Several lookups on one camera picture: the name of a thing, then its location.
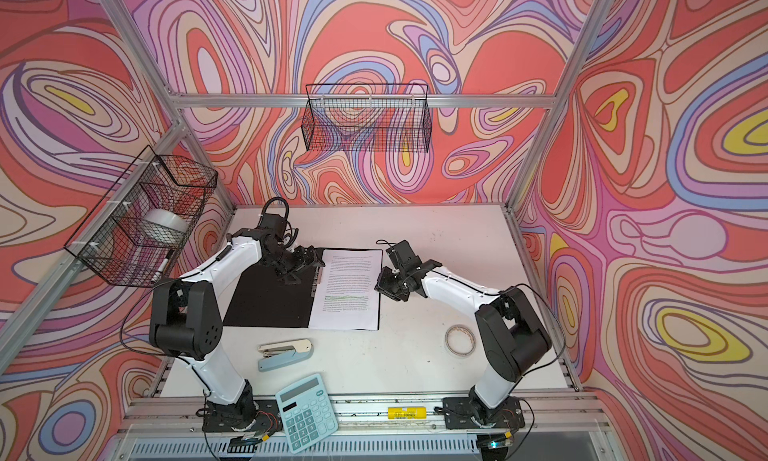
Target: calculator screen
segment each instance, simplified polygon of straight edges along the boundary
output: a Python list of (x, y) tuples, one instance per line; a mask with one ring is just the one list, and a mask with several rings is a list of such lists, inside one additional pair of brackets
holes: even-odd
[(320, 381), (317, 380), (316, 377), (310, 379), (306, 383), (302, 384), (301, 386), (297, 386), (293, 388), (291, 391), (286, 391), (285, 393), (280, 395), (280, 401), (281, 403), (285, 403), (288, 399), (295, 398), (302, 394), (304, 391), (314, 388), (320, 384)]

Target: black wire mesh basket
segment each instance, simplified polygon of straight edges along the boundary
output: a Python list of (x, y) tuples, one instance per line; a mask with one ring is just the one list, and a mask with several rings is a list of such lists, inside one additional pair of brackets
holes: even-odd
[[(155, 154), (125, 197), (112, 201), (117, 206), (90, 239), (72, 243), (99, 206), (64, 248), (107, 283), (154, 286), (173, 269), (216, 188), (217, 178), (216, 170), (192, 159)], [(75, 252), (77, 245), (82, 248)]]
[(423, 83), (306, 85), (307, 151), (428, 152), (429, 88)]

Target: clipboard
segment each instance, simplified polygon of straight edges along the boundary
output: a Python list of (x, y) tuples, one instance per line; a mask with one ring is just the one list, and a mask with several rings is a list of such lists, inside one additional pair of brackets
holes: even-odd
[[(320, 256), (326, 249), (382, 251), (354, 247), (318, 247), (317, 249)], [(226, 309), (224, 326), (309, 327), (319, 270), (316, 267), (299, 274), (301, 280), (299, 284), (284, 284), (278, 280), (274, 267), (261, 264), (248, 267), (240, 275), (230, 306)], [(379, 294), (377, 331), (380, 325), (381, 294)]]

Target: white table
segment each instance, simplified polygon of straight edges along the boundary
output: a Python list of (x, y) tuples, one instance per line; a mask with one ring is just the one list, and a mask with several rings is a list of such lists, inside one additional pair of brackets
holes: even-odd
[[(230, 232), (256, 226), (259, 213), (255, 208), (238, 209)], [(440, 261), (485, 286), (505, 289), (528, 283), (499, 206), (293, 207), (289, 219), (300, 230), (297, 245), (381, 248), (376, 245), (379, 238), (406, 239), (423, 261)], [(384, 259), (392, 266), (386, 253)], [(233, 282), (218, 300), (222, 318), (235, 287)], [(526, 294), (538, 312), (533, 294)], [(478, 346), (469, 357), (458, 358), (443, 345), (446, 330), (454, 324), (465, 324), (475, 333)], [(301, 338), (312, 341), (312, 358), (259, 373), (258, 346)], [(415, 293), (406, 303), (381, 296), (379, 331), (224, 327), (221, 343), (235, 368), (253, 385), (255, 395), (274, 395), (318, 372), (331, 394), (466, 391), (487, 366), (475, 320)], [(553, 358), (554, 349), (539, 364)], [(161, 396), (202, 395), (201, 385), (186, 366), (174, 362)], [(518, 389), (566, 386), (559, 363), (552, 363), (525, 377)]]

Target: white arm segment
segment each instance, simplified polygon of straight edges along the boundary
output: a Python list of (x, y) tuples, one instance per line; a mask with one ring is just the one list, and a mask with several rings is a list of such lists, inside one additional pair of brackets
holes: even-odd
[(261, 259), (261, 244), (259, 241), (252, 237), (238, 236), (232, 238), (232, 251), (227, 253), (221, 261), (216, 261), (216, 256), (227, 249), (229, 245), (230, 243), (227, 243), (215, 255), (209, 257), (205, 263), (192, 271), (182, 274), (181, 277), (189, 282), (208, 281), (214, 285), (214, 293), (216, 293), (216, 298), (219, 298), (221, 292), (232, 281), (235, 281), (243, 271), (258, 263)]
[[(227, 243), (205, 263), (182, 274), (181, 277), (189, 282), (208, 281), (214, 285), (216, 299), (219, 299), (221, 292), (232, 281), (235, 281), (243, 271), (261, 259), (261, 244), (252, 237), (238, 236), (232, 238), (232, 251), (221, 260), (216, 261), (216, 256), (227, 249), (229, 245), (230, 243)], [(232, 366), (232, 362), (226, 356), (221, 343), (202, 361), (186, 356), (182, 356), (182, 358), (187, 361), (186, 368), (194, 370), (197, 376), (208, 385), (210, 389), (208, 399), (210, 401), (217, 404), (232, 404), (240, 398), (245, 388), (245, 378)]]
[[(451, 273), (445, 266), (436, 267), (422, 279), (424, 292), (435, 301), (440, 301), (469, 316), (475, 321), (475, 312), (483, 305), (493, 302), (499, 291), (481, 286)], [(480, 380), (475, 384), (475, 393), (489, 408), (495, 408), (504, 401), (514, 387), (489, 364)]]

